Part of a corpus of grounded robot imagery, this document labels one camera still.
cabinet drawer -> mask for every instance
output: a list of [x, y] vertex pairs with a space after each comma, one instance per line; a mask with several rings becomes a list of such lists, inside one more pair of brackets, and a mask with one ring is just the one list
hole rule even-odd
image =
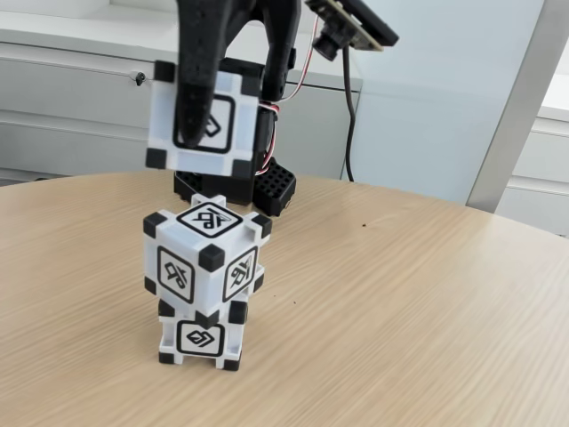
[[[295, 85], [287, 85], [291, 91]], [[358, 93], [352, 94], [357, 105]], [[340, 179], [349, 113], [343, 91], [304, 86], [281, 109], [275, 157], [294, 173]]]
[[0, 124], [0, 168], [81, 175], [145, 169], [146, 140]]
[[496, 213], [560, 236], [569, 235], [569, 195], [507, 188]]
[[569, 137], [531, 132], [514, 175], [569, 182]]
[[[0, 57], [0, 109], [148, 127], [151, 82], [137, 86], [129, 74], [142, 71], [151, 77], [150, 63], [133, 67], [126, 60], [131, 72], [120, 67], [113, 72], [103, 69], [107, 67], [93, 69], [93, 55], [73, 55], [76, 67], [34, 62], [33, 54], [26, 60]], [[82, 68], [82, 62], [89, 62], [91, 69]]]

white wall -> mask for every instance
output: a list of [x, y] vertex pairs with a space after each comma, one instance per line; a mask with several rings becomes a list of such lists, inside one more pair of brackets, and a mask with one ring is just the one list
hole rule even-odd
[[[145, 9], [152, 9], [155, 11], [176, 12], [178, 6], [176, 0], [111, 0], [112, 4], [120, 4], [122, 6], [142, 7]], [[302, 3], [302, 16], [299, 31], [308, 33], [312, 31], [314, 22], [314, 13]]]
[[400, 36], [356, 52], [356, 181], [466, 203], [542, 0], [368, 0]]
[[0, 0], [0, 11], [83, 18], [106, 5], [108, 0]]

black square outline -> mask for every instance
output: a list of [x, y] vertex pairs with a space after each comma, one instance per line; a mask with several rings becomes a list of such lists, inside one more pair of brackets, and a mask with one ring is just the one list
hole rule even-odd
[[[164, 283], [162, 283], [162, 278], [160, 277], [162, 269], [160, 266], [160, 254], [162, 252], [166, 252], [167, 254], [169, 254], [172, 258], [175, 258], [176, 260], [178, 260], [179, 262], [181, 262], [182, 264], [186, 265], [189, 267], [190, 271], [191, 271], [191, 279], [189, 281], [190, 283], [190, 293], [189, 293], [189, 300], [187, 300], [186, 298], [184, 298], [182, 295], [178, 294], [177, 292], [175, 292], [174, 290], [172, 290], [169, 286], [165, 285]], [[166, 249], [163, 246], [159, 246], [158, 249], [156, 250], [156, 264], [157, 264], [157, 270], [156, 270], [156, 275], [158, 276], [158, 283], [160, 284], [161, 287], [163, 287], [165, 290], [172, 292], [174, 295], [178, 296], [182, 301], [185, 301], [189, 304], [191, 304], [192, 302], [194, 302], [194, 292], [196, 291], [195, 289], [195, 281], [196, 281], [196, 269], [194, 269], [194, 266], [192, 264], [190, 264], [189, 262], [187, 262], [186, 260], [182, 260], [177, 254], [174, 254], [173, 252], [169, 251], [168, 249]]]
[[[237, 261], [239, 261], [241, 258], [243, 258], [244, 256], [250, 254], [251, 252], [255, 252], [255, 262], [254, 265], [252, 266], [253, 270], [252, 270], [252, 275], [251, 275], [251, 280], [249, 280], [247, 283], [245, 283], [244, 285], [242, 285], [241, 287], [239, 287], [239, 289], [237, 289], [233, 294], [231, 294], [230, 296], [228, 296], [227, 298], [225, 297], [225, 293], [227, 291], [227, 287], [228, 287], [228, 274], [229, 274], [229, 269], [231, 268], [231, 266], [233, 264], [235, 264]], [[258, 261], [258, 257], [259, 257], [259, 248], [257, 246], [249, 249], [247, 252], [244, 252], [242, 254], [240, 254], [233, 262], [230, 263], [230, 265], [228, 265], [228, 267], [225, 269], [225, 279], [223, 280], [223, 295], [221, 296], [223, 302], [227, 302], [229, 301], [231, 298], [233, 298], [235, 295], [239, 294], [241, 291], [243, 291], [246, 287], [248, 287], [255, 279], [255, 271], [257, 271], [257, 261]]]
[[[219, 154], [227, 154], [231, 150], [231, 145], [233, 144], [233, 125], [235, 122], [235, 110], [236, 110], [236, 103], [235, 100], [226, 95], [213, 95], [215, 100], [226, 101], [229, 102], [229, 129], [228, 129], [228, 140], [226, 143], [225, 149], [213, 149], [211, 147], [194, 147], [191, 150], [194, 151], [205, 151], [208, 153], [219, 153]], [[179, 149], [188, 149], [184, 145], [178, 142], [178, 115], [174, 115], [174, 130], [172, 135], [172, 142], [175, 147]]]
[[[235, 223], [234, 223], [233, 225], [231, 225], [230, 227], [227, 227], [226, 229], [220, 231], [219, 233], [214, 234], [213, 236], [209, 236], [208, 234], [203, 233], [203, 231], [201, 231], [201, 230], [199, 230], [199, 229], [193, 227], [193, 226], [192, 226], [191, 224], [189, 224], [188, 222], [183, 221], [183, 218], [184, 218], [185, 216], [188, 216], [188, 215], [192, 214], [193, 212], [195, 212], [197, 209], [201, 209], [202, 207], [208, 206], [208, 205], [211, 205], [211, 206], [213, 206], [213, 207], [216, 207], [216, 208], [220, 209], [221, 211], [223, 211], [224, 213], [226, 213], [226, 214], [228, 214], [228, 215], [230, 215], [230, 216], [236, 218], [236, 219], [237, 219], [237, 222], [235, 222]], [[193, 230], [193, 231], [195, 231], [196, 233], [199, 233], [199, 234], [201, 234], [202, 236], [204, 236], [204, 237], [206, 237], [206, 238], [218, 238], [218, 237], [221, 236], [222, 234], [227, 233], [229, 230], [234, 229], [237, 225], [239, 225], [241, 222], [243, 222], [243, 218], [240, 217], [239, 215], [237, 215], [236, 213], [233, 213], [233, 212], [229, 211], [228, 209], [226, 209], [225, 207], [222, 207], [222, 206], [220, 206], [220, 205], [218, 205], [218, 204], [216, 204], [216, 203], [212, 203], [212, 202], [201, 203], [200, 205], [197, 205], [196, 207], [191, 208], [189, 211], [182, 212], [181, 214], [179, 214], [179, 215], [176, 217], [176, 220], [177, 220], [180, 224], [185, 225], [185, 226], [188, 227], [190, 230]]]
[[223, 327], [223, 325], [218, 324], [218, 325], [212, 326], [210, 329], [208, 329], [208, 330], [211, 330], [214, 327], [218, 327], [220, 329], [220, 349], [219, 349], [217, 354], [199, 353], [197, 351], [183, 351], [181, 349], [181, 327], [182, 327], [182, 325], [197, 325], [197, 326], [201, 327], [196, 322], [193, 322], [191, 320], [180, 320], [178, 322], [178, 325], [176, 325], [176, 351], [177, 352], [179, 352], [181, 354], [191, 354], [194, 356], [206, 356], [208, 358], [218, 358], [219, 356], [221, 356], [223, 354], [223, 351], [225, 350], [225, 327]]

wire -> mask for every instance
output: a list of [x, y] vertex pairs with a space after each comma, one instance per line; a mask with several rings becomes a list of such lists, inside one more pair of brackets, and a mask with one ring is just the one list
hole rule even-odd
[[287, 101], [291, 100], [292, 98], [294, 98], [296, 96], [296, 94], [299, 92], [299, 90], [301, 89], [302, 85], [304, 84], [304, 79], [306, 78], [306, 75], [309, 72], [310, 60], [312, 59], [312, 52], [314, 51], [312, 44], [314, 43], [314, 39], [317, 36], [317, 31], [318, 31], [318, 17], [316, 16], [314, 18], [314, 27], [312, 28], [312, 35], [310, 36], [309, 51], [307, 52], [306, 59], [304, 60], [304, 66], [302, 67], [302, 73], [301, 73], [301, 78], [299, 79], [299, 83], [296, 84], [296, 87], [294, 88], [293, 93], [288, 95], [286, 98], [283, 98], [282, 100], [280, 100], [278, 102], [278, 104], [280, 104], [282, 102], [287, 102]]
[[352, 101], [352, 88], [349, 77], [349, 45], [344, 47], [341, 53], [344, 66], [344, 90], [346, 92], [346, 102], [348, 103], [349, 111], [349, 130], [348, 140], [346, 142], [346, 172], [348, 172], [348, 179], [351, 182], [354, 182], [354, 175], [352, 174], [351, 151], [354, 129], [356, 128], [356, 111], [354, 110], [354, 102]]
[[[280, 112], [280, 108], [278, 107], [278, 105], [276, 104], [264, 104], [264, 103], [260, 103], [259, 107], [261, 107], [262, 109], [268, 109], [269, 111], [272, 111], [273, 113], [275, 113], [275, 122], [276, 122], [276, 118], [278, 117], [278, 113]], [[273, 157], [273, 153], [275, 152], [275, 145], [276, 145], [276, 123], [273, 127], [273, 134], [270, 138], [270, 144], [268, 145], [268, 150], [265, 153], [265, 158], [263, 159], [263, 166], [261, 168], [260, 171], [258, 171], [255, 175], [263, 175], [264, 173], [266, 173], [269, 169], [268, 167], [268, 163], [270, 162], [270, 159]]]

wood grain surface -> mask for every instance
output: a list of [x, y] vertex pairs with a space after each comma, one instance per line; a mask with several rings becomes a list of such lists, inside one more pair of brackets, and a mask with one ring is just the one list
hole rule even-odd
[[0, 426], [569, 425], [568, 241], [301, 179], [228, 373], [157, 361], [161, 208], [187, 208], [168, 172], [0, 189]]

